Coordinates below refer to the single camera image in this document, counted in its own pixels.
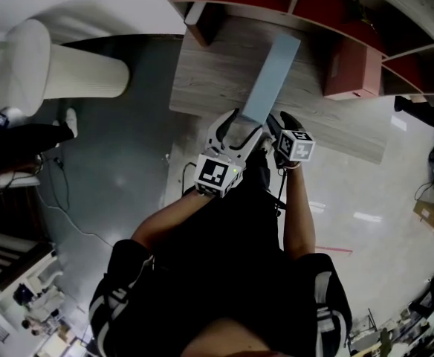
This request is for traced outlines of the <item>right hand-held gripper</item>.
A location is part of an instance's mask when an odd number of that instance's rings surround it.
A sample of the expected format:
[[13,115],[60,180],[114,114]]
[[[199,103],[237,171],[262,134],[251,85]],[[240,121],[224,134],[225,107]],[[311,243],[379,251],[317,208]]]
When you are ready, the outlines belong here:
[[279,121],[269,114],[266,124],[275,143],[274,158],[278,168],[307,162],[314,151],[315,140],[310,132],[306,132],[303,125],[292,115],[285,111],[279,113],[284,128]]

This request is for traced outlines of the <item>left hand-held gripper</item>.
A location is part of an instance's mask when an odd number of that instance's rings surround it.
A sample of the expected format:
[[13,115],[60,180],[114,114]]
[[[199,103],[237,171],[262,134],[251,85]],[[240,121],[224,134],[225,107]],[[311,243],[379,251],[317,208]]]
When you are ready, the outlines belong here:
[[257,126],[240,146],[228,146],[225,155],[221,152],[226,149],[224,138],[238,115],[239,109],[230,110],[207,130],[206,150],[199,155],[194,172],[195,189],[200,194],[223,198],[242,180],[244,168],[235,161],[247,159],[258,144],[263,129]]

